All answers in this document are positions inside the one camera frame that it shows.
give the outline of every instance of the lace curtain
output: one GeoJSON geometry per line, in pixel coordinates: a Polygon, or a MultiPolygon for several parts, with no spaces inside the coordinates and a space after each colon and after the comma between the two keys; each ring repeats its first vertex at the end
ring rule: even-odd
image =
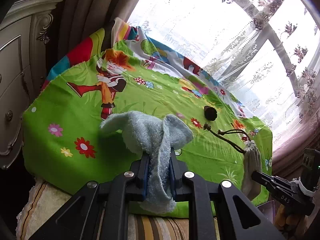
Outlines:
{"type": "Polygon", "coordinates": [[[320,32],[300,0],[139,0],[128,22],[228,88],[270,127],[274,153],[318,128],[320,32]]]}

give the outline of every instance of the brown drawstring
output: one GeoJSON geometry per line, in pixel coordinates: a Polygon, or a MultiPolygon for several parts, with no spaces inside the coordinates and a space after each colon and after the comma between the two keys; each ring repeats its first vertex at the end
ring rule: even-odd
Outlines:
{"type": "Polygon", "coordinates": [[[214,136],[218,137],[219,139],[229,143],[234,149],[236,149],[238,152],[242,153],[242,154],[245,154],[246,151],[244,149],[242,149],[240,146],[238,146],[237,144],[235,144],[234,142],[220,136],[220,135],[225,135],[225,134],[231,134],[231,133],[242,133],[244,135],[247,136],[248,140],[250,140],[250,137],[249,135],[247,135],[247,133],[241,129],[232,129],[232,130],[228,130],[228,131],[221,131],[220,129],[218,130],[218,134],[216,134],[214,131],[211,130],[211,126],[206,123],[204,123],[204,126],[203,126],[203,130],[208,130],[210,131],[214,136]]]}

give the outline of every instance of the white flower center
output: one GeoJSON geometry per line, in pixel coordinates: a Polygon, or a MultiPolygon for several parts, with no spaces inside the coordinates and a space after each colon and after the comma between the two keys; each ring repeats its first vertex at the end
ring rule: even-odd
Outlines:
{"type": "Polygon", "coordinates": [[[85,151],[88,149],[87,145],[85,145],[84,143],[80,144],[80,147],[85,151]]]}

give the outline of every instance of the cartoon print fabric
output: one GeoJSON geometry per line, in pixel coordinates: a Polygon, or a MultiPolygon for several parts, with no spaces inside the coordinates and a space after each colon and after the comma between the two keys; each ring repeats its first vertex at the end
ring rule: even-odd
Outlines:
{"type": "MultiPolygon", "coordinates": [[[[206,71],[141,28],[115,26],[125,29],[115,30],[112,49],[100,52],[101,37],[94,37],[104,32],[92,34],[52,68],[45,89],[24,113],[28,171],[71,194],[89,180],[112,180],[138,157],[125,147],[120,130],[105,138],[99,125],[112,113],[136,110],[158,118],[176,115],[194,134],[183,149],[175,149],[177,158],[206,180],[229,179],[240,188],[242,154],[202,129],[208,122],[204,106],[212,106],[217,111],[209,121],[212,129],[240,128],[254,136],[266,160],[263,172],[271,174],[272,133],[261,120],[206,71]]],[[[243,147],[247,140],[237,134],[226,138],[243,147]]],[[[253,203],[267,198],[262,188],[253,203]]],[[[138,205],[131,212],[146,213],[138,205]]],[[[188,217],[188,203],[164,215],[188,217]]]]}

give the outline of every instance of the drawer knob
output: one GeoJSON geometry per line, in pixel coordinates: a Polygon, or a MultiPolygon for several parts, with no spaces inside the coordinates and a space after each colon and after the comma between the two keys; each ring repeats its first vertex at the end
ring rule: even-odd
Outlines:
{"type": "Polygon", "coordinates": [[[13,112],[11,110],[9,110],[6,114],[5,114],[5,119],[10,122],[12,120],[13,117],[13,112]]]}

